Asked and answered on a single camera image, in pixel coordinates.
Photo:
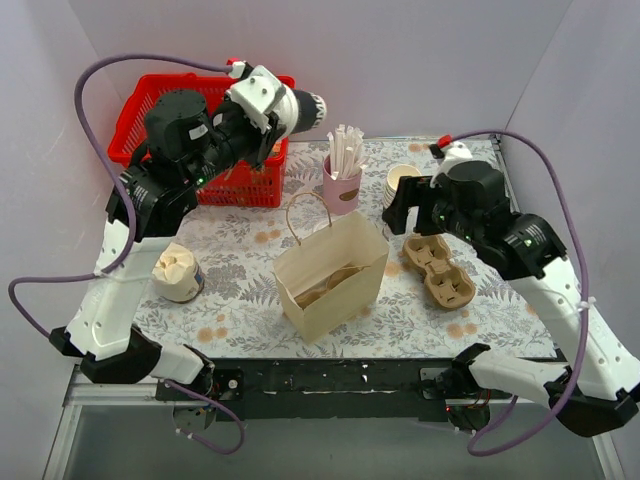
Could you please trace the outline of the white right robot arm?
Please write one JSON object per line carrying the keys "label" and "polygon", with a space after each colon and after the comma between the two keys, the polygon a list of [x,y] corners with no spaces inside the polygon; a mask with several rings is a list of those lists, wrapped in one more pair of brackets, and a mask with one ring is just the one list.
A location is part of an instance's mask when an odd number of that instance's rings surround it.
{"label": "white right robot arm", "polygon": [[393,234],[450,234],[466,242],[531,305],[561,349],[563,364],[504,356],[476,343],[431,384],[446,395],[499,390],[553,411],[571,432],[593,437],[626,425],[639,411],[639,361],[589,302],[566,248],[549,223],[512,210],[504,175],[467,161],[435,177],[403,176],[382,214]]}

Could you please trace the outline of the brown cardboard cup carrier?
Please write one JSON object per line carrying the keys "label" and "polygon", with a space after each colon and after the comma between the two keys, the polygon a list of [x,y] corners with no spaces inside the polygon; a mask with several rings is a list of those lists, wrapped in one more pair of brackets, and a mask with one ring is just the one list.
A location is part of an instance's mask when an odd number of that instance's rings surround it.
{"label": "brown cardboard cup carrier", "polygon": [[452,252],[442,236],[411,235],[403,252],[410,266],[423,276],[423,285],[436,307],[458,310],[474,299],[474,283],[465,269],[452,262]]}

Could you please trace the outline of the pink straw holder cup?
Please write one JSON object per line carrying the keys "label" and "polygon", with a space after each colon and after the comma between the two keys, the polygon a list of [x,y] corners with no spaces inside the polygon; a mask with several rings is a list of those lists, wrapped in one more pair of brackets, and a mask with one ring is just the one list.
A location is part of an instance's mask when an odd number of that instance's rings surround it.
{"label": "pink straw holder cup", "polygon": [[348,214],[358,206],[362,173],[348,179],[334,180],[329,167],[330,157],[327,156],[323,164],[323,199],[331,214]]}

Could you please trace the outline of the white plastic cup lid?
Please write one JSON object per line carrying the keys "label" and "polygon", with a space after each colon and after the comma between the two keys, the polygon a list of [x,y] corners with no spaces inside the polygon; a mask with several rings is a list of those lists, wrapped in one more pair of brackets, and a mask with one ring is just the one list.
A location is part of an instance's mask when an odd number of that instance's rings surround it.
{"label": "white plastic cup lid", "polygon": [[293,133],[298,123],[300,107],[294,91],[285,87],[285,94],[272,110],[278,116],[276,132],[278,140],[288,137]]}

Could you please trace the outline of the black single paper cup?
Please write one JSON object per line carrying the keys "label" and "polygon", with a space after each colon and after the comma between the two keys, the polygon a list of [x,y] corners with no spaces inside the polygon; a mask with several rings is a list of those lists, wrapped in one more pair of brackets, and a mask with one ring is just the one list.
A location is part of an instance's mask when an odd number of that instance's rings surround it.
{"label": "black single paper cup", "polygon": [[294,90],[294,96],[298,102],[298,118],[293,134],[304,133],[317,128],[326,118],[326,102],[317,94]]}

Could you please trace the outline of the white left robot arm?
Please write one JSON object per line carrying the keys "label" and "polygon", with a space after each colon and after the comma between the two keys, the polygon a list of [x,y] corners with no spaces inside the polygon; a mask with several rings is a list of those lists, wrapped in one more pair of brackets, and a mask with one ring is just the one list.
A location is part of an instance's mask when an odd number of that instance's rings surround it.
{"label": "white left robot arm", "polygon": [[219,123],[202,94],[175,90],[145,115],[146,138],[109,199],[85,297],[70,323],[49,336],[95,383],[170,379],[193,400],[212,390],[210,362],[191,347],[149,339],[134,325],[135,312],[156,262],[197,206],[198,190],[242,160],[261,164],[294,129],[298,109],[266,91],[227,92],[215,113]]}

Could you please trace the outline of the single brown cup carrier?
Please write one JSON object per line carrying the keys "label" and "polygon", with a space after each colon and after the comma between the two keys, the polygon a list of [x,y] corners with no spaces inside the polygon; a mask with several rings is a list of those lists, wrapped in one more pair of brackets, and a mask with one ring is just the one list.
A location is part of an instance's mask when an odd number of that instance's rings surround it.
{"label": "single brown cup carrier", "polygon": [[315,286],[297,295],[294,300],[301,309],[306,309],[312,303],[326,295],[330,290],[351,276],[361,272],[363,269],[364,266],[346,265],[318,282]]}

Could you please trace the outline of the cream paper bag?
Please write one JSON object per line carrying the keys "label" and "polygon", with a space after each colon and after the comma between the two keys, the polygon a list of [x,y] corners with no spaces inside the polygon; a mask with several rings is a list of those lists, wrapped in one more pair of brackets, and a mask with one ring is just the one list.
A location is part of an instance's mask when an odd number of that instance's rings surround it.
{"label": "cream paper bag", "polygon": [[[320,340],[373,303],[380,291],[389,244],[366,216],[352,211],[302,238],[273,262],[273,271],[285,316],[307,344]],[[330,290],[306,309],[294,298],[346,266],[364,269]]]}

